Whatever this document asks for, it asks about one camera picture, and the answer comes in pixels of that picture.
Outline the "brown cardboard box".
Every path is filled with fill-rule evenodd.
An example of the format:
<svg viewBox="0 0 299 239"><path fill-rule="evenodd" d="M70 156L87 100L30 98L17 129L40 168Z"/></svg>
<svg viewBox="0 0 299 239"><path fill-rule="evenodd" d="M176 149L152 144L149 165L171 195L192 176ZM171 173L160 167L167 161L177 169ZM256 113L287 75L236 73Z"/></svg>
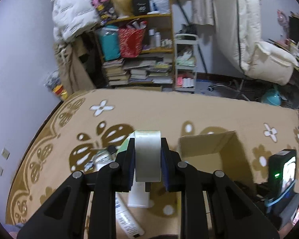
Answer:
<svg viewBox="0 0 299 239"><path fill-rule="evenodd" d="M178 144L182 160L196 169L208 173L221 170L253 194L256 192L250 164L235 131L186 135L179 138Z"/></svg>

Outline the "clear packing tape roll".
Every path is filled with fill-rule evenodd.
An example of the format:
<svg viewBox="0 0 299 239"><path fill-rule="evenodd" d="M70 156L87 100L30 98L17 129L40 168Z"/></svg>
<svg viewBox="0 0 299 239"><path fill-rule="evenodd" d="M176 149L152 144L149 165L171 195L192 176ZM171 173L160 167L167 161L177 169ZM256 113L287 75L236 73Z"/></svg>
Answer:
<svg viewBox="0 0 299 239"><path fill-rule="evenodd" d="M136 182L161 181L161 132L135 131Z"/></svg>

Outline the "white lotion tube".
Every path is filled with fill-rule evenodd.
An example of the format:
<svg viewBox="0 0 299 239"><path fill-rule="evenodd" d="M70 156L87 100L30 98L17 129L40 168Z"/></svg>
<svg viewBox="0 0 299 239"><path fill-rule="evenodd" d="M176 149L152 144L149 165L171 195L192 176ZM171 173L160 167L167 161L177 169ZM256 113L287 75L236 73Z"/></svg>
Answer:
<svg viewBox="0 0 299 239"><path fill-rule="evenodd" d="M139 223L134 219L119 193L115 194L115 218L128 238L137 238L145 234Z"/></svg>

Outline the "black device with screen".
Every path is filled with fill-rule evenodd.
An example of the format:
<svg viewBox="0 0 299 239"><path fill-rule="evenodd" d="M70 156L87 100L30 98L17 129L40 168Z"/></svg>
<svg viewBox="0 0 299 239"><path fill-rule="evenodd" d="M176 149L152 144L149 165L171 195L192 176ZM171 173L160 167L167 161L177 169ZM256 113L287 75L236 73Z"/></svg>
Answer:
<svg viewBox="0 0 299 239"><path fill-rule="evenodd" d="M278 203L295 184L297 167L297 151L284 149L271 155L268 160L269 194L265 201L266 207Z"/></svg>

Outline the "beige floral carpet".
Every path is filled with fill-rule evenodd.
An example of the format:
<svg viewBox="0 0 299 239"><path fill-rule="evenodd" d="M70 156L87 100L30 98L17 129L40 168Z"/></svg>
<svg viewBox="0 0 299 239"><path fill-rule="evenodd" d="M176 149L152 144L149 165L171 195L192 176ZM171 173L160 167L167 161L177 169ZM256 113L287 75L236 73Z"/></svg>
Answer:
<svg viewBox="0 0 299 239"><path fill-rule="evenodd" d="M299 237L299 110L142 90L93 90L70 96L27 152L9 195L7 221L22 229L71 174L94 173L114 162L135 139L135 131L160 131L177 153L182 136L235 131L256 192L233 182L274 225L279 238ZM284 149L297 151L295 184L278 203L266 207L268 160ZM162 177L160 182L136 182L134 169L131 190L117 193L145 232L137 238L179 238L181 194L167 192Z"/></svg>

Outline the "stack of books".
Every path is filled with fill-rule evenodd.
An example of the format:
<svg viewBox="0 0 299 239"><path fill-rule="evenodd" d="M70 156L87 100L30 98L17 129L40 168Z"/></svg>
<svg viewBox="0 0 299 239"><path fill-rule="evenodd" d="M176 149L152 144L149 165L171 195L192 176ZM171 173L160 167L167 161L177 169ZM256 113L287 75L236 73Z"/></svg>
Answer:
<svg viewBox="0 0 299 239"><path fill-rule="evenodd" d="M129 83L130 74L123 69L123 66L123 58L104 62L102 69L109 86L127 85Z"/></svg>

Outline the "white rolling cart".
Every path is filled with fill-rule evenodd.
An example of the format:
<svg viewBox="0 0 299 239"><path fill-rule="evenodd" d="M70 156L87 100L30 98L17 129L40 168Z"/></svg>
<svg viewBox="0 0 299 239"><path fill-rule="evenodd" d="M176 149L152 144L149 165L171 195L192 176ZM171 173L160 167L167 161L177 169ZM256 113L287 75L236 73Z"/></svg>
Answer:
<svg viewBox="0 0 299 239"><path fill-rule="evenodd" d="M198 36L177 33L174 37L174 90L194 93L197 81Z"/></svg>

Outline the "wooden bookshelf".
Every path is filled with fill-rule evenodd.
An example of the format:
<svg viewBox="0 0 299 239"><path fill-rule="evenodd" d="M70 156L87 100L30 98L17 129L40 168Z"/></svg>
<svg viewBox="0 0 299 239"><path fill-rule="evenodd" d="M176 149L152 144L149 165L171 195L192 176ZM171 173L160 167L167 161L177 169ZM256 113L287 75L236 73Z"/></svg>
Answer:
<svg viewBox="0 0 299 239"><path fill-rule="evenodd" d="M95 30L95 35L102 65L105 58L96 31L107 25L114 25L118 28L145 29L143 47L139 56L136 58L123 58L123 69L129 72L130 78L127 85L119 86L173 86L174 31L171 7L164 13L152 11L146 15L124 16L110 20L104 25L99 25Z"/></svg>

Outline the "teal storage bin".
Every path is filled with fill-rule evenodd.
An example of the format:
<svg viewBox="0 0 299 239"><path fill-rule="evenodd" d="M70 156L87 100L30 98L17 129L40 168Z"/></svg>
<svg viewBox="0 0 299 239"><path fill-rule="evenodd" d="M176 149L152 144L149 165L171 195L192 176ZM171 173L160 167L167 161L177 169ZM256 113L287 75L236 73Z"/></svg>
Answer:
<svg viewBox="0 0 299 239"><path fill-rule="evenodd" d="M96 31L105 61L112 61L120 58L119 28L114 25L107 25Z"/></svg>

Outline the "red gift bag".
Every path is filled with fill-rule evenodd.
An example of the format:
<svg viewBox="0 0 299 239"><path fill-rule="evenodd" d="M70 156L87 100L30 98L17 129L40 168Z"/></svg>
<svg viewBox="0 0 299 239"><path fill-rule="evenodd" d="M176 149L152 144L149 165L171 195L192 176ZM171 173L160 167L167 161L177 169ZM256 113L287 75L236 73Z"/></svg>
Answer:
<svg viewBox="0 0 299 239"><path fill-rule="evenodd" d="M122 58L136 58L142 51L145 29L118 29L119 48Z"/></svg>

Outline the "white puffer jacket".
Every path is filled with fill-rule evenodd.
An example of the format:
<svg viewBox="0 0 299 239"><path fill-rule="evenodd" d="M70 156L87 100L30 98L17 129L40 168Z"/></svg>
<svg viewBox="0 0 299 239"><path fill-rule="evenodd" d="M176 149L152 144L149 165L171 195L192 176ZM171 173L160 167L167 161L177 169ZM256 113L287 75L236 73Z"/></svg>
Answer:
<svg viewBox="0 0 299 239"><path fill-rule="evenodd" d="M58 44L69 43L100 22L92 0L51 0L53 36Z"/></svg>

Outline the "cream padded coat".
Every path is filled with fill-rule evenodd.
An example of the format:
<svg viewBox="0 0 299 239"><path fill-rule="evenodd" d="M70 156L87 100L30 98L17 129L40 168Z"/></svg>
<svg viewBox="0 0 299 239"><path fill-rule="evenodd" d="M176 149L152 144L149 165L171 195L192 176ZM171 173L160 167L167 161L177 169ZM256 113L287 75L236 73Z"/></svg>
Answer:
<svg viewBox="0 0 299 239"><path fill-rule="evenodd" d="M213 0L216 40L243 75L286 85L298 65L289 52L261 38L260 0Z"/></svg>

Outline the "black gift box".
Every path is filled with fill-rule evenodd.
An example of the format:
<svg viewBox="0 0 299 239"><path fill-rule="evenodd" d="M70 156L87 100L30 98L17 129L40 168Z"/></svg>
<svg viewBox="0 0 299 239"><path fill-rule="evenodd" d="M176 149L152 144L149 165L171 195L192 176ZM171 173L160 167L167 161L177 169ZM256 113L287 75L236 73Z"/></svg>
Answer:
<svg viewBox="0 0 299 239"><path fill-rule="evenodd" d="M149 0L132 0L133 14L146 15L150 12Z"/></svg>

